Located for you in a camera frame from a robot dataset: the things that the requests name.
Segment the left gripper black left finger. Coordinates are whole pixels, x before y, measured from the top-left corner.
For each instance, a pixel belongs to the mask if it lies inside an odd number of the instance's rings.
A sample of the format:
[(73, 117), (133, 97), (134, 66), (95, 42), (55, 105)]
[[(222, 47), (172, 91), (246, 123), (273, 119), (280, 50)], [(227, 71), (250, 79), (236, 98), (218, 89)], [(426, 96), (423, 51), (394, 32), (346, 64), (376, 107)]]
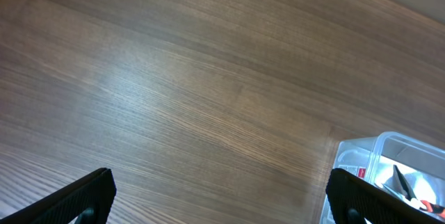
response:
[(2, 218), (1, 224), (106, 223), (116, 192), (111, 169), (99, 168)]

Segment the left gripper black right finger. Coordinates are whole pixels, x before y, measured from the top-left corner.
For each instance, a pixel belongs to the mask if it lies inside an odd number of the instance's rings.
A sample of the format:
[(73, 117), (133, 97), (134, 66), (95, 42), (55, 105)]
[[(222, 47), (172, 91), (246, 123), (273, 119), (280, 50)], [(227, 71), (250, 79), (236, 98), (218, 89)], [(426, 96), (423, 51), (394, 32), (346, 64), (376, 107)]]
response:
[(331, 170), (325, 192), (336, 224), (441, 223), (342, 168)]

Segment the clear plastic container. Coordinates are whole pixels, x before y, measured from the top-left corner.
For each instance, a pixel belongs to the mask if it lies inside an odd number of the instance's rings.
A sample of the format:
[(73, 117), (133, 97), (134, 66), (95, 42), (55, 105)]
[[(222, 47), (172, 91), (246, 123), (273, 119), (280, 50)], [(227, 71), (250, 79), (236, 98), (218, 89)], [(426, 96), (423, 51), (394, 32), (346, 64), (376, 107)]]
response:
[[(444, 151), (409, 136), (387, 131), (375, 137), (342, 141), (332, 169), (342, 168), (381, 189), (375, 184), (393, 186), (393, 165), (404, 174), (418, 199), (444, 207)], [(423, 213), (444, 222), (439, 216)], [(335, 223), (327, 194), (320, 222)]]

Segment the orange black needle-nose pliers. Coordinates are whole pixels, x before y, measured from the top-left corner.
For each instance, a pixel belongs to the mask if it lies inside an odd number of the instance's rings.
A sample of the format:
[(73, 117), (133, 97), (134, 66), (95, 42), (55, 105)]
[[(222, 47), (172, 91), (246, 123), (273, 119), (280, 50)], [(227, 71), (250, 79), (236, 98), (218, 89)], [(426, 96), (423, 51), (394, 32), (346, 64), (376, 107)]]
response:
[(402, 172), (399, 170), (397, 165), (393, 165), (392, 182), (393, 186), (388, 186), (387, 184), (382, 183), (376, 183), (375, 185), (419, 211), (434, 214), (444, 219), (444, 207), (433, 204), (427, 200), (418, 199), (413, 188), (406, 180), (404, 174), (402, 174)]

